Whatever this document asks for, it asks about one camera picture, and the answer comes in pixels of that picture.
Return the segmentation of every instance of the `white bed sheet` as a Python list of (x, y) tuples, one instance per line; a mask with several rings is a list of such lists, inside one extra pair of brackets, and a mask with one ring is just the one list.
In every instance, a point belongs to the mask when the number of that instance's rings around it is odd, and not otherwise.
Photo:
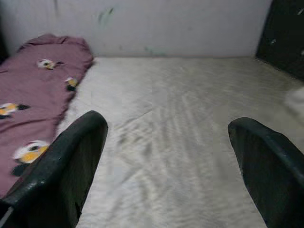
[(282, 106), (301, 85), (251, 58), (96, 58), (58, 131), (90, 110), (109, 123), (77, 228), (265, 228), (227, 125), (255, 118), (303, 151)]

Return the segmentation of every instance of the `wrinkled sheet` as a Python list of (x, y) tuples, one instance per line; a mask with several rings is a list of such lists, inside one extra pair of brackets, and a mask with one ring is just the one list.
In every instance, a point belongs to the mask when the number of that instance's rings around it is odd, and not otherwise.
[[(60, 64), (39, 68), (42, 59)], [(0, 198), (52, 143), (75, 94), (67, 79), (80, 82), (92, 61), (83, 39), (46, 34), (0, 66)]]
[(89, 110), (109, 123), (77, 228), (266, 228), (227, 126), (251, 117), (304, 151), (283, 106), (301, 86), (251, 58), (96, 58), (58, 130)]

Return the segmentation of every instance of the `white wall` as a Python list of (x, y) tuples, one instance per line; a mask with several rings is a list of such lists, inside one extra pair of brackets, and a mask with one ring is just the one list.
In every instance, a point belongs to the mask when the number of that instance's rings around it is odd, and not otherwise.
[(103, 56), (253, 56), (271, 0), (0, 0), (10, 53), (43, 33)]

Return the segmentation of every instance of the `wall stain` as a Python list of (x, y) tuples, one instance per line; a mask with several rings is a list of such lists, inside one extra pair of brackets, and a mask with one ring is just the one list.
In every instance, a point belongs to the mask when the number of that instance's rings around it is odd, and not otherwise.
[(58, 0), (53, 0), (53, 3), (54, 3), (54, 9), (55, 9), (56, 16), (59, 17), (60, 13), (59, 13)]
[(98, 24), (105, 27), (110, 19), (110, 16), (114, 12), (114, 7), (106, 8), (104, 11), (101, 11), (98, 15)]
[(166, 53), (160, 52), (160, 51), (155, 51), (154, 49), (147, 47), (147, 46), (144, 47), (144, 50), (152, 56), (159, 56), (159, 57), (166, 56)]

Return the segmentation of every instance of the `pink blanket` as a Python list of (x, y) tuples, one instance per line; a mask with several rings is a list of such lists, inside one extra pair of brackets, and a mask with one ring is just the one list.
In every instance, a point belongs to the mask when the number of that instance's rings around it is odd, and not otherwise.
[(0, 66), (0, 198), (52, 143), (92, 61), (83, 39), (47, 34)]

